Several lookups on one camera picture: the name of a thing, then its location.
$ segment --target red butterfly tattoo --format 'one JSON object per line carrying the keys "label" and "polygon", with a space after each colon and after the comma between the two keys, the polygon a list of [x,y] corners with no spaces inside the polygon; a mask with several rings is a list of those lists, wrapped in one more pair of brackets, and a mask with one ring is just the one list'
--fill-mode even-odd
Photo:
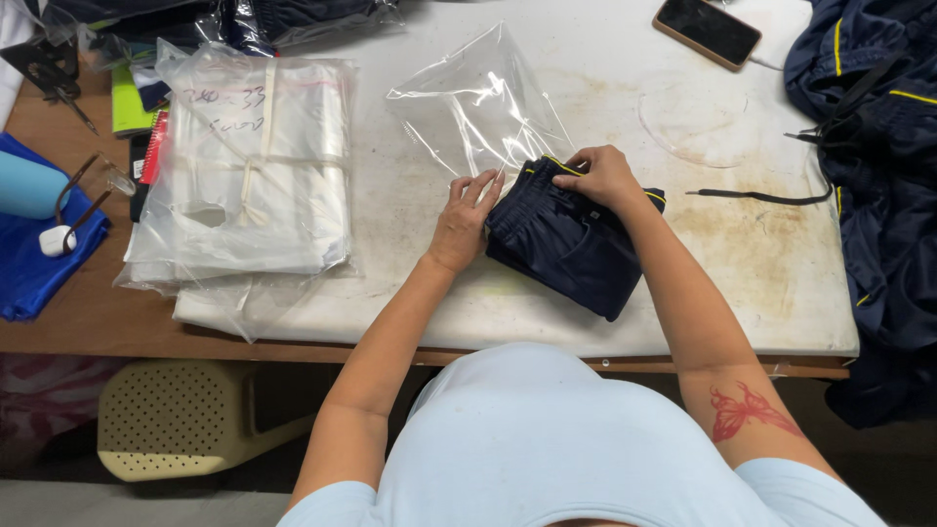
{"label": "red butterfly tattoo", "polygon": [[743,402],[724,396],[714,386],[709,388],[709,393],[714,398],[709,403],[716,409],[716,424],[712,427],[713,443],[736,435],[742,425],[749,422],[749,417],[754,417],[766,425],[785,429],[797,437],[806,437],[793,421],[771,408],[764,397],[750,391],[745,383],[736,381],[736,384],[745,392]]}

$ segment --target woman's right arm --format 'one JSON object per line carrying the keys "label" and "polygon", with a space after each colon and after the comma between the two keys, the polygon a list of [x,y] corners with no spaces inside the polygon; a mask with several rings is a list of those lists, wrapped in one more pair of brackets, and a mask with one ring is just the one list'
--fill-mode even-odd
{"label": "woman's right arm", "polygon": [[670,347],[687,413],[735,469],[749,459],[799,461],[839,478],[787,412],[735,314],[614,146],[585,148],[583,177],[554,183],[613,210],[631,236]]}

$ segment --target perforated stool seat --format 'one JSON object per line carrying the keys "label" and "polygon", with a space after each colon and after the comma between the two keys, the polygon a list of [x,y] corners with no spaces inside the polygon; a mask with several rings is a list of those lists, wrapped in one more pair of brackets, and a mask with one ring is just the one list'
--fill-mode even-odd
{"label": "perforated stool seat", "polygon": [[256,369],[188,359],[127,365],[98,401],[97,455],[124,481],[211,474],[309,431],[314,414],[257,433]]}

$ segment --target navy pants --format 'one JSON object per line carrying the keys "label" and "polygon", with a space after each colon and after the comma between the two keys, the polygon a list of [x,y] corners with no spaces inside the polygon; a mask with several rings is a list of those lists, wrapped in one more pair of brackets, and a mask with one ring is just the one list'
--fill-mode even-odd
{"label": "navy pants", "polygon": [[[641,278],[641,264],[617,216],[555,186],[558,173],[580,175],[548,156],[524,164],[484,223],[485,254],[613,322]],[[663,191],[646,194],[663,212]]]}

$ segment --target woman's left hand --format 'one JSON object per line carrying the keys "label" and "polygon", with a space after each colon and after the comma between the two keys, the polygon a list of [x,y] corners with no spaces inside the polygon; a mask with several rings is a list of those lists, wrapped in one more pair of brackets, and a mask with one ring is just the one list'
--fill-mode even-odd
{"label": "woman's left hand", "polygon": [[[482,189],[493,179],[495,182],[478,202]],[[495,207],[503,186],[504,173],[498,174],[495,169],[484,171],[478,177],[454,180],[449,186],[449,202],[439,215],[425,256],[455,274],[468,267],[484,250],[484,220]]]}

